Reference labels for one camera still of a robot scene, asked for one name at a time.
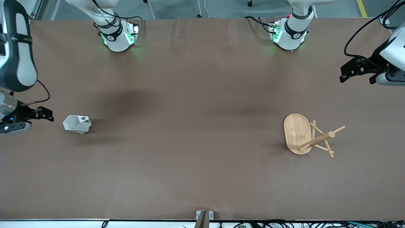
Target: wooden oval base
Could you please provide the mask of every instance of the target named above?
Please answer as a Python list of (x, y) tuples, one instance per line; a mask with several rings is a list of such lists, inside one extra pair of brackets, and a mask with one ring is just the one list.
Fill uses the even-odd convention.
[(301, 114), (291, 114), (284, 119), (284, 137), (288, 150), (297, 155), (304, 155), (311, 147), (299, 151), (298, 147), (312, 140), (309, 121)]

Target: wooden mug tree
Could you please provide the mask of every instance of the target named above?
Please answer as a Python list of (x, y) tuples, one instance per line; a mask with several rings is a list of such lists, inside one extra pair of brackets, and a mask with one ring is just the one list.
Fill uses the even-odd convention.
[[(343, 130), (342, 126), (334, 131), (323, 133), (318, 127), (315, 126), (315, 120), (309, 123), (307, 118), (301, 114), (291, 114), (284, 119), (284, 137), (288, 150), (294, 154), (304, 155), (308, 153), (313, 146), (318, 147), (324, 151), (328, 151), (330, 157), (333, 156), (328, 140), (334, 138), (336, 133)], [(321, 136), (315, 138), (315, 131), (321, 133)], [(325, 142), (326, 148), (318, 145)]]

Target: brown table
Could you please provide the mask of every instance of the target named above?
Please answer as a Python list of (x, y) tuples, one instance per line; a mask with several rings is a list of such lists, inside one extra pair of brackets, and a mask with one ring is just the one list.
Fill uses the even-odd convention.
[[(91, 21), (33, 21), (55, 122), (0, 139), (0, 218), (403, 219), (405, 90), (339, 82), (366, 21), (314, 19), (294, 52), (245, 19), (147, 21), (123, 53)], [(370, 55), (389, 35), (372, 24), (349, 52)], [(346, 126), (334, 159), (287, 150), (291, 113)], [(64, 131), (70, 114), (91, 131)]]

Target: yellow tape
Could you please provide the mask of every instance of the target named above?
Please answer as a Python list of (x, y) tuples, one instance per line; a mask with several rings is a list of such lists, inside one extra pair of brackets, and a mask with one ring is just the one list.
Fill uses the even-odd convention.
[(364, 9), (363, 1), (357, 0), (358, 8), (360, 9), (360, 13), (362, 17), (367, 17), (366, 9)]

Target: white plastic cup holder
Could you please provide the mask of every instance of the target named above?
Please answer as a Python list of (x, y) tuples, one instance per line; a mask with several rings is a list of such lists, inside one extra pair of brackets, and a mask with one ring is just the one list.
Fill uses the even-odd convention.
[(65, 130), (78, 134), (87, 133), (91, 125), (92, 123), (88, 116), (68, 116), (66, 120), (63, 121)]

